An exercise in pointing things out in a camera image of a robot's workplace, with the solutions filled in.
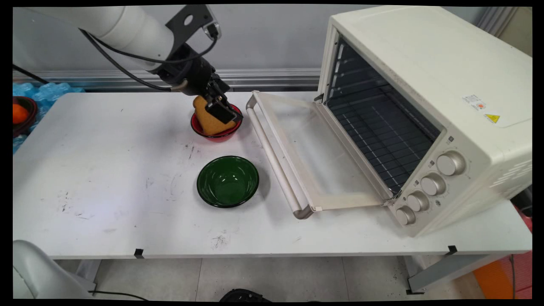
dark bowl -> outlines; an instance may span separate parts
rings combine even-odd
[[[223,156],[209,162],[196,179],[196,190],[206,203],[229,208],[247,202],[259,186],[259,172],[248,160]]]
[[[13,97],[13,104],[19,104],[28,111],[28,118],[22,123],[13,124],[13,138],[25,133],[36,121],[36,114],[38,113],[38,106],[36,102],[31,98],[15,96]]]
[[[241,114],[240,109],[238,107],[232,104],[231,106],[232,108],[234,108],[235,111]],[[198,135],[205,137],[206,139],[213,142],[224,142],[230,139],[234,135],[234,133],[240,128],[241,124],[242,124],[242,120],[238,121],[233,128],[230,128],[226,131],[223,131],[215,135],[206,135],[204,134],[204,129],[202,129],[202,126],[200,125],[198,119],[196,118],[196,113],[193,114],[193,116],[191,117],[191,127],[193,128],[193,131],[195,131],[195,133],[197,133]]]

oven door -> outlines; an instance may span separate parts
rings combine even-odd
[[[296,217],[382,205],[392,197],[321,103],[254,91],[246,110]]]

oven door handle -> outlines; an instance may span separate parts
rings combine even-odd
[[[248,104],[246,104],[245,106],[245,110],[249,115],[251,124],[253,125],[253,128],[257,133],[257,137],[263,145],[264,152],[266,153],[268,161],[272,166],[272,170],[274,171],[274,174],[276,175],[276,178],[280,183],[280,187],[283,190],[285,197],[287,198],[287,203],[293,211],[293,215],[295,216],[295,218],[300,220],[306,219],[313,214],[313,211],[309,205],[307,205],[304,209],[300,207],[299,201],[296,199],[295,193],[293,192],[293,189],[291,188],[291,185],[289,184],[289,181],[285,176],[285,172],[283,172],[283,169],[281,168],[276,153],[274,153],[274,149],[272,149],[270,141],[268,141],[268,137],[264,133],[263,126],[261,125],[261,122],[259,121],[257,114],[253,109],[256,103],[257,99],[255,99],[255,96],[252,95],[248,101]]]

orange fruit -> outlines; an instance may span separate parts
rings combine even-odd
[[[13,104],[13,124],[23,123],[28,118],[28,111],[19,104]]]

floor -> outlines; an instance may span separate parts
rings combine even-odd
[[[58,260],[75,272],[78,260]],[[272,302],[482,299],[474,275],[407,295],[404,260],[396,256],[102,260],[97,290],[157,301],[216,302],[243,288]],[[134,299],[97,294],[102,299]]]

